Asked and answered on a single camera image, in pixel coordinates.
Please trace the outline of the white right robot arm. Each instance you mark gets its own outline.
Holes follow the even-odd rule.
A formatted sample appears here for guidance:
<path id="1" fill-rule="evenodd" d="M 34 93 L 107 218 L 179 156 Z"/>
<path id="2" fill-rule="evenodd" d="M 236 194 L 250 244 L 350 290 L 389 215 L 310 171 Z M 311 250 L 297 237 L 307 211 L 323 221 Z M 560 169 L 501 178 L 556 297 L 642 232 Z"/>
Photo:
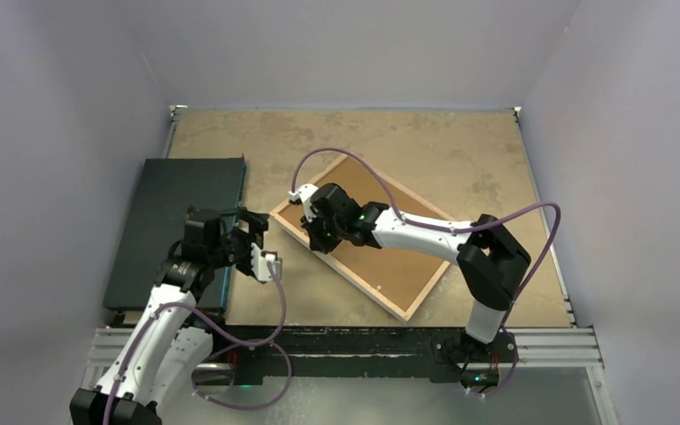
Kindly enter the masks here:
<path id="1" fill-rule="evenodd" d="M 335 183 L 307 183 L 289 193 L 303 209 L 302 228 L 309 247 L 331 253 L 341 242 L 375 249 L 401 249 L 448 261 L 459 267 L 474 299 L 461 347 L 474 360 L 497 346 L 496 335 L 517 297 L 531 257 L 495 217 L 476 222 L 396 215 L 390 205 L 359 205 Z"/>

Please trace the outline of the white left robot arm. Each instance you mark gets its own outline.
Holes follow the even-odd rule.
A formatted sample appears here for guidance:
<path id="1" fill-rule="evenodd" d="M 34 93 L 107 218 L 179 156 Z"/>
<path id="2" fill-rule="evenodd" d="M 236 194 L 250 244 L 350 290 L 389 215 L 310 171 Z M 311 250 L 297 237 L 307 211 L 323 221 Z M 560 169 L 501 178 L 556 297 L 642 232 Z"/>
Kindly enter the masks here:
<path id="1" fill-rule="evenodd" d="M 141 319 L 97 383 L 78 389 L 69 405 L 74 424 L 159 424 L 159 408 L 198 363 L 216 362 L 235 346 L 259 340 L 231 336 L 197 309 L 216 271 L 235 267 L 255 281 L 276 280 L 282 261 L 264 248 L 266 213 L 190 207 L 182 238 L 155 275 Z"/>

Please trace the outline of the aluminium extrusion rail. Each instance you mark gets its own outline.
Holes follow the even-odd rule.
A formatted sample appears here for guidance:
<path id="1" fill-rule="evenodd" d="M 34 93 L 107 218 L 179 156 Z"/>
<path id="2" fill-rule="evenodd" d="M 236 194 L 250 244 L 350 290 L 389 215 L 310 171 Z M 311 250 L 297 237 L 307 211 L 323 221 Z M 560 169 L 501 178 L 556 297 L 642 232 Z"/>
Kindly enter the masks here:
<path id="1" fill-rule="evenodd" d="M 510 328 L 513 336 L 498 336 L 500 353 L 513 347 L 520 367 L 599 367 L 599 344 L 590 328 Z M 456 327 L 287 327 L 276 342 L 303 357 L 328 355 L 392 356 L 432 354 L 439 345 L 454 345 L 463 333 Z M 131 335 L 129 328 L 101 328 L 85 361 L 88 367 L 109 367 Z"/>

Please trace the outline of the black foam pad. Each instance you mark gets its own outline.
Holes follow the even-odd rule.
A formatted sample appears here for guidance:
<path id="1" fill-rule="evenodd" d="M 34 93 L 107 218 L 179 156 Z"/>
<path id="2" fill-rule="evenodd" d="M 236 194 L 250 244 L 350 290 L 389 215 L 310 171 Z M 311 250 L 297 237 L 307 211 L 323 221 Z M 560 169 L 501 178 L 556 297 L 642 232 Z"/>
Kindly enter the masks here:
<path id="1" fill-rule="evenodd" d="M 103 307 L 144 309 L 158 267 L 183 237 L 190 206 L 218 211 L 237 207 L 247 174 L 245 158 L 148 158 L 106 285 Z"/>

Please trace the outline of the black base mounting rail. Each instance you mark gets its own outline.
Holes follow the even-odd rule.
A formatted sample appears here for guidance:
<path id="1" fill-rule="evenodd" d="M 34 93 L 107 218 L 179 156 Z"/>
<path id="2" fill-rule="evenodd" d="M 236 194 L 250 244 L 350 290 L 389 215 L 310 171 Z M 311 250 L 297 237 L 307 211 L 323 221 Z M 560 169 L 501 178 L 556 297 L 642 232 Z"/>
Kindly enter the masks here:
<path id="1" fill-rule="evenodd" d="M 215 334 L 197 366 L 206 383 L 223 372 L 236 385 L 266 377 L 421 378 L 432 383 L 495 386 L 500 368 L 513 364 L 517 344 L 500 330 L 481 343 L 460 327 L 287 326 L 275 345 L 237 347 Z"/>

